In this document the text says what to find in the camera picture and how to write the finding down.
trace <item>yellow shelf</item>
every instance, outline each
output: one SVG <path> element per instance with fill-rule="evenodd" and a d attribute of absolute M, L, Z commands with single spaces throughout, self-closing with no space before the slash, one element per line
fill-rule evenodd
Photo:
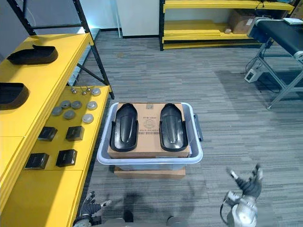
<path fill-rule="evenodd" d="M 258 0 L 166 0 L 163 12 L 166 9 L 255 9 L 257 6 L 262 9 L 279 9 L 291 13 L 293 6 L 282 2 L 264 2 L 264 7 Z"/>
<path fill-rule="evenodd" d="M 76 117 L 64 120 L 60 116 L 50 116 L 46 126 L 55 127 L 58 132 L 51 142 L 37 140 L 31 153 L 45 152 L 49 155 L 44 170 L 22 170 L 1 214 L 1 227 L 6 226 L 43 226 L 70 227 L 75 219 L 81 192 L 84 186 L 91 155 L 96 143 L 98 130 L 107 102 L 109 86 L 99 87 L 101 95 L 83 96 L 80 88 L 72 94 L 66 88 L 56 105 L 63 100 L 82 102 L 82 108 L 75 110 Z M 96 101 L 96 110 L 87 110 L 86 103 Z M 91 113 L 94 121 L 83 124 L 83 114 Z M 84 127 L 83 140 L 68 142 L 65 135 L 68 127 Z M 55 161 L 59 150 L 77 150 L 76 164 L 68 167 L 57 167 Z"/>
<path fill-rule="evenodd" d="M 162 43 L 168 40 L 250 39 L 246 34 L 225 34 L 226 23 L 211 20 L 165 21 Z"/>
<path fill-rule="evenodd" d="M 13 65 L 8 60 L 0 64 L 0 82 L 23 83 L 30 92 L 18 109 L 0 111 L 1 140 L 17 138 L 14 146 L 0 146 L 1 156 L 6 160 L 0 169 L 0 213 L 69 76 L 87 45 L 92 43 L 89 34 L 30 36 L 15 51 L 30 49 L 33 44 L 50 45 L 56 47 L 58 58 L 41 65 Z"/>
<path fill-rule="evenodd" d="M 202 48 L 202 47 L 224 47 L 224 46 L 241 46 L 241 45 L 260 45 L 257 41 L 244 40 L 245 42 L 235 41 L 207 41 L 207 42 L 196 42 L 196 43 L 178 43 L 178 44 L 164 44 L 165 50 L 169 49 L 183 49 L 183 48 Z"/>

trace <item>robotic arm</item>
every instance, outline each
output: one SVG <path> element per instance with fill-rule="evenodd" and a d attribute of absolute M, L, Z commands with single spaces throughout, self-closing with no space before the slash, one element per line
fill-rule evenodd
<path fill-rule="evenodd" d="M 93 225 L 92 215 L 112 202 L 111 200 L 107 200 L 103 203 L 95 203 L 94 197 L 94 191 L 87 195 L 81 206 L 80 215 L 74 220 L 73 227 L 91 227 Z"/>
<path fill-rule="evenodd" d="M 243 191 L 243 194 L 242 196 L 238 196 L 231 191 L 226 194 L 220 208 L 223 222 L 230 227 L 255 227 L 257 225 L 256 200 L 261 194 L 263 170 L 259 164 L 256 165 L 252 171 L 253 176 L 248 181 L 238 177 L 233 170 L 227 169 L 227 172 L 235 180 L 238 187 Z M 222 209 L 225 203 L 232 208 L 227 215 L 227 221 L 222 217 Z"/>

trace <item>yellow table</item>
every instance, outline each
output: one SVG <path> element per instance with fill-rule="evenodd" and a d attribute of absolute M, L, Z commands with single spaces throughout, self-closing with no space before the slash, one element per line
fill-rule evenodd
<path fill-rule="evenodd" d="M 52 108 L 88 44 L 89 34 L 35 35 L 15 51 L 51 45 L 58 58 L 50 64 L 0 64 L 0 82 L 23 83 L 30 94 L 18 109 L 0 111 L 0 213 Z"/>
<path fill-rule="evenodd" d="M 70 88 L 64 89 L 56 106 L 63 100 L 81 101 L 82 107 L 74 110 L 76 117 L 65 120 L 60 116 L 50 116 L 45 126 L 55 127 L 58 131 L 51 142 L 36 140 L 31 153 L 49 155 L 44 170 L 22 170 L 9 196 L 0 217 L 0 226 L 23 227 L 69 227 L 77 213 L 91 155 L 97 139 L 98 130 L 109 93 L 109 86 L 99 87 L 101 95 L 83 96 L 79 87 L 77 94 Z M 96 110 L 88 110 L 86 103 L 96 101 Z M 84 124 L 84 114 L 92 114 L 94 121 Z M 71 126 L 83 126 L 83 140 L 69 142 L 65 139 Z M 59 150 L 75 149 L 77 151 L 74 166 L 57 167 L 55 165 Z"/>

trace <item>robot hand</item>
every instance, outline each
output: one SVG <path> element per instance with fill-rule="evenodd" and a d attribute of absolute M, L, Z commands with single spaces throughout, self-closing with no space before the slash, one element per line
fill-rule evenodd
<path fill-rule="evenodd" d="M 252 196 L 255 199 L 261 194 L 263 178 L 263 170 L 260 165 L 257 164 L 255 169 L 252 171 L 253 176 L 249 178 L 249 181 L 245 181 L 238 177 L 233 170 L 227 169 L 227 172 L 236 181 L 239 188 L 243 191 L 243 195 Z"/>
<path fill-rule="evenodd" d="M 103 203 L 95 203 L 96 201 L 94 200 L 94 197 L 95 197 L 94 191 L 92 191 L 90 194 L 87 195 L 81 206 L 80 215 L 74 221 L 74 226 L 76 225 L 77 222 L 84 219 L 88 220 L 91 223 L 92 215 L 98 212 L 99 210 L 101 210 L 103 207 L 107 207 L 112 202 L 111 200 L 107 200 Z"/>

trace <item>black square block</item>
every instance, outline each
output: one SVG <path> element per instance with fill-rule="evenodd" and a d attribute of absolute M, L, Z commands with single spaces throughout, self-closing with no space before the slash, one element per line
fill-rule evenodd
<path fill-rule="evenodd" d="M 84 134 L 84 128 L 82 126 L 69 127 L 65 138 L 68 141 L 82 140 L 83 134 Z"/>
<path fill-rule="evenodd" d="M 46 153 L 30 154 L 24 169 L 44 169 L 49 155 Z"/>
<path fill-rule="evenodd" d="M 56 162 L 56 166 L 74 166 L 76 164 L 77 151 L 74 149 L 60 150 Z"/>
<path fill-rule="evenodd" d="M 38 136 L 38 140 L 52 141 L 57 131 L 55 127 L 43 127 Z"/>

